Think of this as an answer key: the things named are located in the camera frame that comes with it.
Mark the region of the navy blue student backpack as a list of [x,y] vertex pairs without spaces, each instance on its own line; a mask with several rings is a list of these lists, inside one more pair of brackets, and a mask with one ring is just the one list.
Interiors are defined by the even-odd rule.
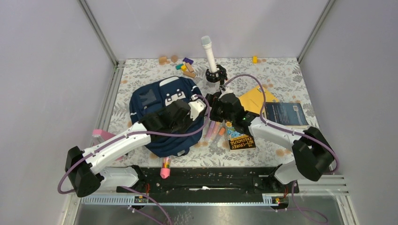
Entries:
[[132,123],[154,131],[146,147],[158,157],[184,156],[199,142],[205,111],[191,118],[191,105],[202,103],[201,91],[189,78],[172,76],[133,91],[129,110]]

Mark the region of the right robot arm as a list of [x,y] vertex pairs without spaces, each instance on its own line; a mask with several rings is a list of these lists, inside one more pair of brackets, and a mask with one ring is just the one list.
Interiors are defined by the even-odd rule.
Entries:
[[206,100],[211,107],[211,120],[231,122],[237,132],[273,142],[293,153],[293,161],[277,166],[271,173],[269,187],[275,193],[283,192],[295,180],[318,181],[337,160],[325,137],[315,127],[294,130],[265,120],[246,111],[233,93],[207,94]]

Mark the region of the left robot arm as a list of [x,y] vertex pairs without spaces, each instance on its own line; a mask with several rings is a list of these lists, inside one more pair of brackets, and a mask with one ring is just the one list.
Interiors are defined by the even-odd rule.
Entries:
[[201,100],[189,103],[176,100],[166,107],[144,115],[126,131],[103,143],[85,150],[77,146],[69,149],[65,175],[58,185],[59,193],[65,194],[61,186],[69,179],[73,187],[71,192],[76,193],[78,197],[91,195],[110,181],[103,170],[111,162],[161,136],[181,137],[205,109],[206,105]]

